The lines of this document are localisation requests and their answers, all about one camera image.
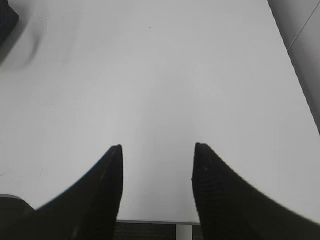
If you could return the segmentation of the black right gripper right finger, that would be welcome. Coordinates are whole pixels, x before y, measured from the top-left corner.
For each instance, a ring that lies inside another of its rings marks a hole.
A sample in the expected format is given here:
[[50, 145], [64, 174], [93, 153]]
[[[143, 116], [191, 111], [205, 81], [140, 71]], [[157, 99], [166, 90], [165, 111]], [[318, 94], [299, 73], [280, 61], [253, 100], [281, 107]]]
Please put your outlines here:
[[318, 240], [319, 224], [281, 206], [196, 143], [192, 190], [205, 240]]

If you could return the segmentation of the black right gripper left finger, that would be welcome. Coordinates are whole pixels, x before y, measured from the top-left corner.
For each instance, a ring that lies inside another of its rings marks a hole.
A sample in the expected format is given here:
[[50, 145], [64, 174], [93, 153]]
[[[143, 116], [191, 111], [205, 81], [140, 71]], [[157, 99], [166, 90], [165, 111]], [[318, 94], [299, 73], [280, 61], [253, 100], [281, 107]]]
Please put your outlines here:
[[0, 229], [2, 240], [111, 240], [124, 186], [121, 145], [112, 146], [74, 185]]

